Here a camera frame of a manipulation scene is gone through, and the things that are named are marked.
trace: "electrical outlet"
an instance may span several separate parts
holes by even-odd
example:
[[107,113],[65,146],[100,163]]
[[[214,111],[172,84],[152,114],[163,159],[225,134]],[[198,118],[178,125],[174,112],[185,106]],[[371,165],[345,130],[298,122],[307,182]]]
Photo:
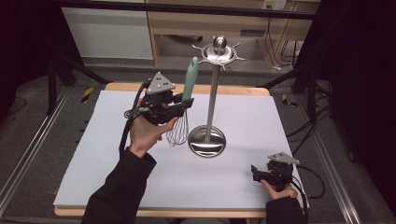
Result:
[[262,2],[262,9],[272,9],[274,6],[275,0],[264,0]]
[[275,0],[272,6],[273,10],[283,10],[286,5],[286,0]]

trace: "hand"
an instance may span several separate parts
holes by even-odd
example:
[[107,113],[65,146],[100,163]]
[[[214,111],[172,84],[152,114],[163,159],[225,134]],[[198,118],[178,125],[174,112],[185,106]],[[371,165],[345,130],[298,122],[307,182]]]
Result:
[[271,186],[270,184],[268,184],[267,181],[261,180],[260,182],[268,190],[268,193],[270,194],[272,200],[286,198],[286,197],[297,198],[297,196],[298,196],[297,190],[295,190],[291,186],[291,184],[286,185],[284,190],[282,190],[280,192],[276,192],[274,190],[274,187]]
[[156,126],[148,122],[143,116],[137,117],[131,125],[129,150],[136,156],[143,158],[158,140],[162,140],[161,135],[163,133],[173,130],[176,122],[177,118],[173,118],[163,126]]

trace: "wooden table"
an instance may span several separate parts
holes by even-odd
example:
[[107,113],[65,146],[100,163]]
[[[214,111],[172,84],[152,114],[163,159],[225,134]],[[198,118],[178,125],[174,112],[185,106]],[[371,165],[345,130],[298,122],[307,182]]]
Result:
[[[106,91],[138,91],[139,83],[109,83]],[[177,84],[173,92],[183,92],[184,86]],[[209,94],[210,86],[196,85],[193,93]],[[218,86],[218,94],[229,95],[263,95],[269,96],[269,91],[263,88],[248,88],[240,86]],[[55,206],[55,214],[61,217],[82,217],[85,207],[59,207]],[[248,211],[248,210],[137,210],[138,217],[266,217],[265,211]]]

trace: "whisk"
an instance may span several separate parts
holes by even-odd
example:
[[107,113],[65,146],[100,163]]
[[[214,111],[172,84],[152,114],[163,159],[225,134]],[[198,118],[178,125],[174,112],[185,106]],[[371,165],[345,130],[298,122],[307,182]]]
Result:
[[[184,84],[184,91],[182,96],[182,102],[189,100],[192,95],[195,80],[198,75],[198,58],[193,57],[189,68],[187,69],[186,81]],[[169,146],[175,147],[183,145],[189,137],[189,120],[187,117],[187,110],[184,111],[183,117],[178,118],[174,129],[166,133],[166,139],[169,142]]]
[[183,145],[189,137],[189,119],[187,110],[184,112],[183,117],[178,118],[175,127],[172,131],[166,133],[166,139],[169,146],[175,147]]

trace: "gripper camera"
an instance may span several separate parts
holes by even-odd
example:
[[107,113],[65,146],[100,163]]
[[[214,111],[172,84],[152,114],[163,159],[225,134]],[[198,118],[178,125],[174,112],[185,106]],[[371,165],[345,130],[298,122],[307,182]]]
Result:
[[267,172],[259,171],[254,165],[251,165],[253,180],[260,182],[263,179],[280,192],[292,182],[293,164],[300,164],[300,162],[284,152],[271,155],[268,159],[270,161],[267,163]]
[[193,98],[182,92],[174,95],[172,89],[175,83],[169,81],[161,73],[157,73],[153,79],[143,83],[141,89],[147,89],[141,105],[125,112],[125,118],[142,115],[154,125],[165,124],[174,117],[183,117],[186,109],[192,106]]

